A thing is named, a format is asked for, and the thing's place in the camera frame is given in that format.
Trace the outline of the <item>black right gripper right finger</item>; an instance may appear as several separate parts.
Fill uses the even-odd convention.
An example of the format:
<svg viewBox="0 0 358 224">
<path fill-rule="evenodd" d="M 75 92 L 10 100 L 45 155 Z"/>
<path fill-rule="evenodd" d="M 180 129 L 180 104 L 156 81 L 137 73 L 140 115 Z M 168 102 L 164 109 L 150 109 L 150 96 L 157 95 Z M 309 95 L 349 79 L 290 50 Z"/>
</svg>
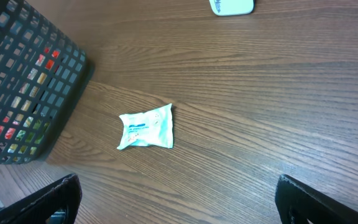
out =
<svg viewBox="0 0 358 224">
<path fill-rule="evenodd" d="M 282 223 L 358 223 L 358 212 L 296 180 L 280 175 L 275 204 Z"/>
</svg>

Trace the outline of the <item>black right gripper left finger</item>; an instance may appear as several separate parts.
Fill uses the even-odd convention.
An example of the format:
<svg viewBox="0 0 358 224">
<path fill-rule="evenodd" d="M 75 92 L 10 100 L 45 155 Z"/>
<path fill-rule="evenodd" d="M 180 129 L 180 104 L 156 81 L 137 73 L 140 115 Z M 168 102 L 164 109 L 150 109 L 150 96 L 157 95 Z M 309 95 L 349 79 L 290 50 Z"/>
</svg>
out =
<svg viewBox="0 0 358 224">
<path fill-rule="evenodd" d="M 0 210 L 0 224 L 74 223 L 81 199 L 79 177 L 72 173 Z"/>
</svg>

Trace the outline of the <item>teal wet wipes packet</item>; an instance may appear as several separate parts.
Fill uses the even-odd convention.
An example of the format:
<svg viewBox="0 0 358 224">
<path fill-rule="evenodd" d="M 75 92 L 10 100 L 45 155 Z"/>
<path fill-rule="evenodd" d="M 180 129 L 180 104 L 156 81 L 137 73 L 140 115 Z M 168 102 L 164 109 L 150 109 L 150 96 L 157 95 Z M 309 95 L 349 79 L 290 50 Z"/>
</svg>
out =
<svg viewBox="0 0 358 224">
<path fill-rule="evenodd" d="M 119 118 L 123 124 L 123 133 L 118 150 L 128 146 L 173 147 L 171 103 L 144 113 L 121 114 Z"/>
</svg>

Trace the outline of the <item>white barcode scanner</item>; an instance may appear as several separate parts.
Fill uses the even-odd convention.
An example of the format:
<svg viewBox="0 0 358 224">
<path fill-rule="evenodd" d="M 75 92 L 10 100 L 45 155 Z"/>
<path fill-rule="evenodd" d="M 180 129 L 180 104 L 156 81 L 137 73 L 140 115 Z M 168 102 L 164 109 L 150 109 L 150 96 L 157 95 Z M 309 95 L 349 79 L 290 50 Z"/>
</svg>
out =
<svg viewBox="0 0 358 224">
<path fill-rule="evenodd" d="M 209 3 L 217 16 L 250 14 L 255 6 L 254 0 L 209 0 Z"/>
</svg>

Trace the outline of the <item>grey plastic shopping basket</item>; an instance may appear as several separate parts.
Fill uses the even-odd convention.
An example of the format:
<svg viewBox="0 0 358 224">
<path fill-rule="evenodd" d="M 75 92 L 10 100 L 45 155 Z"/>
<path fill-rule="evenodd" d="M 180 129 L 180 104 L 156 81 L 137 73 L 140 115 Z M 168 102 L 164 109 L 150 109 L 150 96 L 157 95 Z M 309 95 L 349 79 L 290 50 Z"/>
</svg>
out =
<svg viewBox="0 0 358 224">
<path fill-rule="evenodd" d="M 45 159 L 94 64 L 28 2 L 0 1 L 0 164 Z"/>
</svg>

